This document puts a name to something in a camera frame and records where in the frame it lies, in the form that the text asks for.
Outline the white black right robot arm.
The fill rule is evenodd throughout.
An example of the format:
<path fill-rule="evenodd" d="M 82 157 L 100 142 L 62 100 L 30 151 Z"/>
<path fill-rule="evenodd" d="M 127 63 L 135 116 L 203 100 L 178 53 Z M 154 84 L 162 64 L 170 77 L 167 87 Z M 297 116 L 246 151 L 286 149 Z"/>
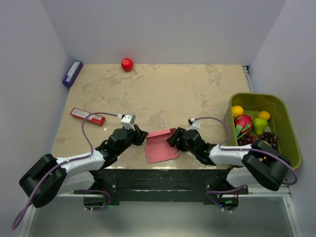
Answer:
<path fill-rule="evenodd" d="M 263 141 L 244 146 L 216 145 L 205 142 L 197 130 L 177 128 L 167 143 L 193 154 L 204 165 L 233 165 L 220 181 L 220 189 L 226 194 L 253 184 L 278 191 L 288 172 L 293 171 L 291 162 Z"/>

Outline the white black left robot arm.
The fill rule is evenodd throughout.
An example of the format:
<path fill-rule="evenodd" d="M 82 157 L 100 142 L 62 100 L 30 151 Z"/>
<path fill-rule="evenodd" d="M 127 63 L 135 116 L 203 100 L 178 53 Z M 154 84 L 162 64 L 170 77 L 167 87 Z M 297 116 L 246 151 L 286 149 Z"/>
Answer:
<path fill-rule="evenodd" d="M 92 194 L 102 189 L 102 181 L 91 175 L 90 171 L 111 166 L 130 146 L 141 146 L 148 136 L 138 125 L 134 129 L 118 128 L 93 152 L 69 158 L 55 158 L 52 154 L 42 156 L 20 179 L 19 185 L 40 208 L 50 203 L 63 187 L 68 187 L 67 179 L 87 173 L 85 188 Z"/>

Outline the pink paper box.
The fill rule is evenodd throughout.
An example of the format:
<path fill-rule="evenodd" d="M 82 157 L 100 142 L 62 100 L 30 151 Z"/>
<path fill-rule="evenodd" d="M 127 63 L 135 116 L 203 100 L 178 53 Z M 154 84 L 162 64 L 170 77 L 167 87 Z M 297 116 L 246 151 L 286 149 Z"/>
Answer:
<path fill-rule="evenodd" d="M 171 147 L 167 139 L 176 131 L 176 128 L 151 132 L 146 137 L 145 154 L 148 163 L 158 163 L 178 158 L 175 147 Z"/>

